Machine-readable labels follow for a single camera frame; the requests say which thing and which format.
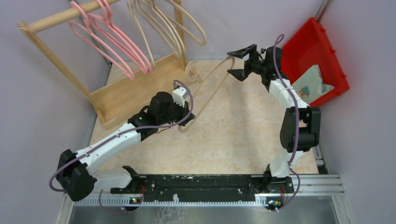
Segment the beige hanger with left hook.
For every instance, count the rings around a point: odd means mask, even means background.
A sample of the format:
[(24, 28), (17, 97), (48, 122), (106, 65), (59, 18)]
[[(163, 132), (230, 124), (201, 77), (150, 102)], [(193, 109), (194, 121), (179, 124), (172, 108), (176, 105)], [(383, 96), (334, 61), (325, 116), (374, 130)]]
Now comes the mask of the beige hanger with left hook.
[(220, 61), (216, 66), (214, 66), (204, 78), (201, 78), (199, 74), (191, 74), (192, 67), (197, 63), (197, 61), (191, 61), (187, 64), (185, 68), (185, 75), (187, 80), (198, 83), (198, 88), (190, 97), (190, 105), (192, 113), (195, 114), (195, 118), (192, 119), (185, 127), (179, 126), (178, 131), (180, 133), (185, 133), (192, 128), (196, 121), (199, 120), (202, 112), (205, 110), (209, 102), (212, 100), (216, 92), (219, 90), (220, 86), (223, 84), (228, 76), (226, 71), (220, 78), (216, 78), (215, 75), (219, 69), (224, 68), (228, 65), (229, 69), (234, 68), (235, 58), (233, 56), (227, 56), (222, 61)]

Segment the pink plastic hanger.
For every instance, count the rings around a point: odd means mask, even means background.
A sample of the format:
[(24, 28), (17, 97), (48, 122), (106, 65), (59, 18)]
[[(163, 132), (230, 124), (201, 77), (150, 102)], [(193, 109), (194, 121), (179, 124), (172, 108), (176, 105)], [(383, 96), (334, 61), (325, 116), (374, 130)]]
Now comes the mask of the pink plastic hanger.
[(143, 54), (141, 49), (126, 35), (120, 28), (118, 28), (112, 19), (113, 13), (110, 4), (107, 0), (100, 0), (100, 3), (104, 5), (104, 20), (109, 26), (109, 29), (114, 31), (118, 35), (122, 42), (122, 47), (125, 47), (128, 55), (131, 59), (142, 70), (144, 74), (152, 71), (151, 64), (147, 57)]

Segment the beige plastic hanger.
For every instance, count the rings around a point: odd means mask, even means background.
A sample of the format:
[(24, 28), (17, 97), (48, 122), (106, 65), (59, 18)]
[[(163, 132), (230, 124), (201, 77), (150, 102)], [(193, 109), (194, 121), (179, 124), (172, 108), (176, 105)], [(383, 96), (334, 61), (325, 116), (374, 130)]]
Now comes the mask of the beige plastic hanger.
[(141, 24), (140, 24), (140, 22), (139, 22), (139, 19), (137, 18), (137, 15), (136, 15), (136, 14), (137, 14), (137, 11), (136, 11), (136, 8), (135, 8), (135, 6), (134, 6), (134, 2), (135, 2), (135, 0), (127, 0), (128, 11), (129, 11), (129, 14), (131, 15), (132, 19), (134, 20), (134, 23), (136, 24), (136, 26), (137, 26), (137, 28), (138, 28), (138, 30), (139, 30), (139, 32), (140, 32), (140, 34), (141, 34), (141, 36), (142, 36), (142, 38), (143, 38), (143, 40), (144, 40), (144, 43), (145, 43), (145, 45), (146, 45), (146, 49), (147, 49), (147, 51), (148, 51), (148, 55), (149, 55), (149, 58), (150, 58), (150, 62), (149, 62), (148, 59), (146, 60), (147, 63), (148, 63), (148, 66), (149, 66), (149, 69), (148, 69), (148, 70), (149, 70), (149, 71), (152, 71), (153, 68), (155, 68), (154, 57), (153, 57), (153, 55), (152, 55), (152, 52), (151, 52), (151, 49), (150, 49), (148, 40), (147, 40), (147, 38), (146, 38), (146, 35), (145, 35), (145, 33), (144, 33), (144, 31), (143, 31), (143, 29), (142, 29), (142, 27), (141, 27)]

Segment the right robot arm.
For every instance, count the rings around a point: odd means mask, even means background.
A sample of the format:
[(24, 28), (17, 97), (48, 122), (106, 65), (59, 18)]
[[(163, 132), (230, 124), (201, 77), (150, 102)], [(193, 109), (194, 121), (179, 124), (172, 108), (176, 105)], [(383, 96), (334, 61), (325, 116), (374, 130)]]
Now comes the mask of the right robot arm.
[(266, 167), (263, 178), (250, 185), (255, 193), (294, 192), (289, 176), (293, 166), (319, 142), (321, 110), (304, 102), (281, 72), (282, 54), (278, 47), (257, 51), (255, 44), (227, 53), (239, 59), (248, 56), (243, 68), (230, 69), (229, 74), (239, 81), (246, 80), (251, 73), (259, 75), (266, 90), (285, 110), (280, 130), (281, 151)]

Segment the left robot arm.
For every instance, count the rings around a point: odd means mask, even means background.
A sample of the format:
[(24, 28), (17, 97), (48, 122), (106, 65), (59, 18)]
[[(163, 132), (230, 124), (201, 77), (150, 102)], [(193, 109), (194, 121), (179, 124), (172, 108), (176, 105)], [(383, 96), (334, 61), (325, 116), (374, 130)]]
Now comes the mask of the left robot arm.
[(97, 172), (98, 168), (128, 147), (158, 133), (159, 129), (188, 124), (195, 118), (193, 102), (186, 100), (191, 96), (191, 92), (181, 86), (172, 93), (158, 92), (148, 106), (109, 136), (76, 152), (63, 151), (50, 181), (57, 180), (61, 185), (59, 191), (66, 193), (74, 202), (97, 190), (117, 188), (128, 193), (136, 192), (140, 180), (134, 177), (130, 168), (104, 173)]

